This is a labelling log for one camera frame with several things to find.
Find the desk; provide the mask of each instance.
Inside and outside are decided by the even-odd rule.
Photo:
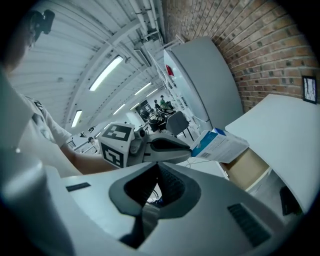
[[[249,142],[306,213],[320,187],[320,105],[270,94],[225,129]]]

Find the person's arm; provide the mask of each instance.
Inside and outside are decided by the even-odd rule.
[[[42,115],[51,130],[55,143],[79,172],[82,174],[94,174],[117,169],[115,166],[105,161],[101,155],[85,155],[71,149],[66,143],[67,139],[71,137],[71,133],[57,124],[45,107],[42,105],[41,107]]]
[[[117,169],[115,166],[105,161],[100,154],[80,154],[71,149],[67,143],[64,143],[60,149],[73,166],[82,174],[95,174]]]

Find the white wall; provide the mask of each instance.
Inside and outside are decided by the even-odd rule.
[[[129,119],[129,123],[134,125],[135,128],[145,124],[138,112],[135,110],[130,110],[126,113],[126,116]]]

